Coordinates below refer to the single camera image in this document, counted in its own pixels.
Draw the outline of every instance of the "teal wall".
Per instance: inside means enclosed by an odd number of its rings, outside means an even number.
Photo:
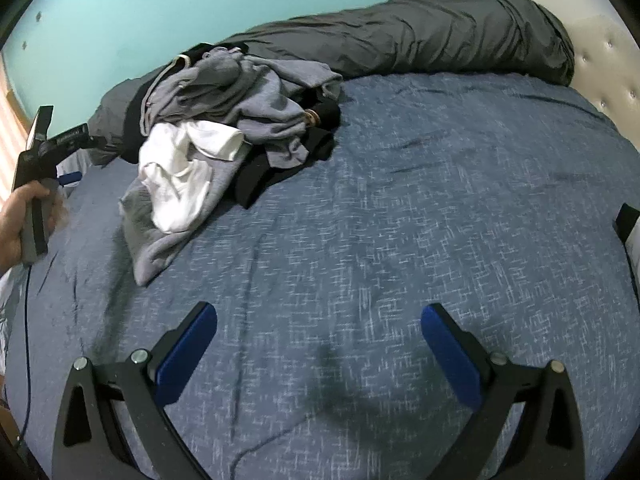
[[[28,115],[39,105],[55,105],[55,134],[87,120],[118,82],[193,44],[213,43],[263,22],[379,1],[34,0],[3,55]]]

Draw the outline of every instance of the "wire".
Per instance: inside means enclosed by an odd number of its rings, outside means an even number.
[[[31,266],[27,270],[27,284],[24,287],[24,356],[27,361],[27,412],[24,415],[24,424],[22,425],[22,431],[18,437],[18,442],[15,444],[15,449],[20,449],[24,441],[24,434],[27,432],[27,425],[29,424],[29,416],[31,415],[31,362],[29,359],[29,329],[27,324],[27,300],[29,298],[29,282],[31,281]]]

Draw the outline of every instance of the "blue bed sheet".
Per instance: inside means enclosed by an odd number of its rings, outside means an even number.
[[[168,414],[212,478],[423,480],[469,416],[420,335],[439,301],[489,350],[566,364],[588,479],[606,476],[640,423],[640,316],[612,227],[640,204],[638,152],[574,90],[519,75],[371,76],[342,109],[329,161],[250,210],[220,206],[147,288],[118,214],[136,168],[88,171],[31,279],[27,441],[47,472],[73,360],[150,348],[206,300],[218,334]]]

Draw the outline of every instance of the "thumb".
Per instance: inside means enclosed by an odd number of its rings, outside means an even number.
[[[49,189],[44,187],[37,180],[33,180],[24,186],[19,187],[16,191],[16,194],[20,197],[20,199],[28,202],[33,198],[45,198],[50,195]]]

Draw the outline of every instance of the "pile of clothes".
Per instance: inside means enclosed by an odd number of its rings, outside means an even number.
[[[249,208],[267,187],[331,155],[342,77],[320,62],[246,50],[197,45],[136,80],[133,97],[131,81],[116,86],[89,121],[94,134],[110,117],[129,128],[104,136],[138,164],[120,213],[139,285],[171,263],[223,198]]]

